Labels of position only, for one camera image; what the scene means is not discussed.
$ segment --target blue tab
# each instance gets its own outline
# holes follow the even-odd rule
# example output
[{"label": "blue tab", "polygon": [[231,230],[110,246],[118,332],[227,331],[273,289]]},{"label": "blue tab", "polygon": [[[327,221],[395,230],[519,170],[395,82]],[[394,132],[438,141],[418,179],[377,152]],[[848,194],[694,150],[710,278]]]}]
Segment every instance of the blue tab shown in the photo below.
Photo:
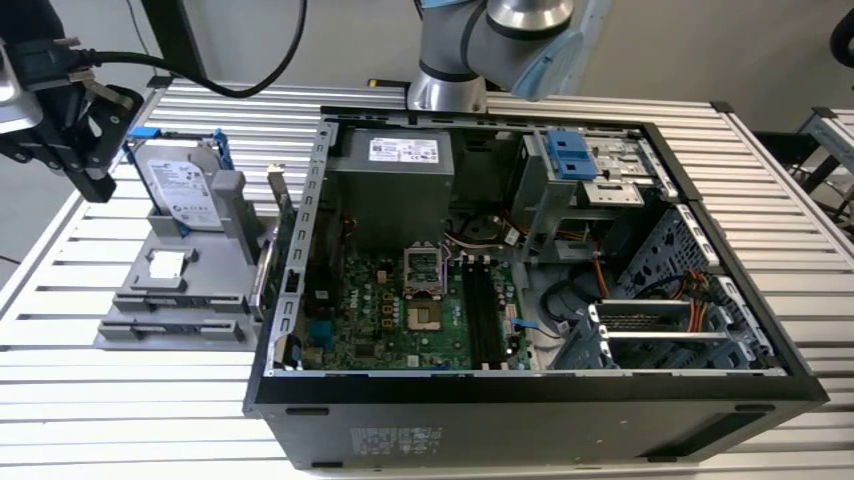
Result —
[{"label": "blue tab", "polygon": [[222,129],[214,130],[214,141],[219,146],[219,166],[224,170],[234,170],[235,164],[231,160],[231,148],[228,148],[228,137]]},{"label": "blue tab", "polygon": [[160,129],[155,127],[135,127],[128,133],[128,137],[151,139],[160,136]]},{"label": "blue tab", "polygon": [[514,318],[510,322],[514,324],[514,326],[518,325],[522,328],[537,328],[537,329],[539,329],[539,323],[537,323],[533,320],[522,320],[521,318]]},{"label": "blue tab", "polygon": [[587,153],[587,142],[578,132],[549,130],[546,151],[563,180],[593,180],[599,175],[597,164]]}]

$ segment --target aluminum extrusion table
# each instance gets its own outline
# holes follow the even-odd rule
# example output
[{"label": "aluminum extrusion table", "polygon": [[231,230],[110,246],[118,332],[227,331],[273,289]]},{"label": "aluminum extrusion table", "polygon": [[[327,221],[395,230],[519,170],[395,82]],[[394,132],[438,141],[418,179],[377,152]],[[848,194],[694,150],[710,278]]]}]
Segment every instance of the aluminum extrusion table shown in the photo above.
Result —
[{"label": "aluminum extrusion table", "polygon": [[[271,163],[286,166],[299,201],[322,104],[403,108],[403,91],[274,87],[234,100],[178,82],[151,93],[140,123],[223,128],[263,212],[274,209]],[[854,478],[854,252],[738,117],[709,103],[553,97],[533,104],[503,94],[490,96],[490,111],[658,125],[830,403],[700,465],[338,475]],[[120,164],[115,177],[108,204],[72,195],[0,293],[0,478],[286,478],[294,471],[265,422],[241,413],[253,353],[91,348],[150,228],[134,169]]]}]

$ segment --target blue drive bracket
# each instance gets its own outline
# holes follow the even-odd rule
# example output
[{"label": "blue drive bracket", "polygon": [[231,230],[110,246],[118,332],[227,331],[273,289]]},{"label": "blue drive bracket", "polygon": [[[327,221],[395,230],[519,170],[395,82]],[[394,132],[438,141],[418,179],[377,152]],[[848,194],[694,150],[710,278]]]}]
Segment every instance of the blue drive bracket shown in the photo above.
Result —
[{"label": "blue drive bracket", "polygon": [[578,132],[549,130],[546,151],[555,167],[555,175],[563,180],[593,180],[599,169],[587,151],[587,142]]}]

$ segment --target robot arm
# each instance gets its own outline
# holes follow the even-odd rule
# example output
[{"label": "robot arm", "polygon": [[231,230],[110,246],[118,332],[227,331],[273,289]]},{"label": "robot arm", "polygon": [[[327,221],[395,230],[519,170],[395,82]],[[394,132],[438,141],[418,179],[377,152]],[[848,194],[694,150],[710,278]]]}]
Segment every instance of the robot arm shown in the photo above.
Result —
[{"label": "robot arm", "polygon": [[581,52],[573,0],[422,0],[413,110],[483,112],[485,77],[526,100],[551,95]]},{"label": "robot arm", "polygon": [[[132,90],[100,85],[91,67],[150,65],[222,95],[246,98],[282,75],[306,25],[307,0],[301,0],[282,63],[258,85],[232,90],[163,59],[72,50],[79,43],[66,38],[50,0],[0,2],[0,154],[20,163],[36,159],[64,173],[91,202],[110,200],[116,188],[107,170],[143,105]],[[581,50],[581,33],[569,29],[573,0],[421,2],[422,58],[411,109],[483,112],[483,77],[529,100],[554,93]]]},{"label": "robot arm", "polygon": [[106,202],[116,188],[107,168],[143,98],[76,67],[76,43],[48,0],[3,2],[0,38],[0,153],[39,160],[87,200]]}]

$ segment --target case label sticker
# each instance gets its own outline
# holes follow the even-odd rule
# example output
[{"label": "case label sticker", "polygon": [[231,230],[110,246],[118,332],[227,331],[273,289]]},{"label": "case label sticker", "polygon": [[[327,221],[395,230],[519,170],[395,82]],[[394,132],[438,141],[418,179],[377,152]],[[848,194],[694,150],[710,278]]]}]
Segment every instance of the case label sticker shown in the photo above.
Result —
[{"label": "case label sticker", "polygon": [[439,451],[442,427],[351,428],[357,455],[429,455]]},{"label": "case label sticker", "polygon": [[202,169],[170,160],[151,160],[148,169],[172,218],[190,228],[222,227]]},{"label": "case label sticker", "polygon": [[371,162],[439,163],[437,140],[375,138],[371,140]]}]

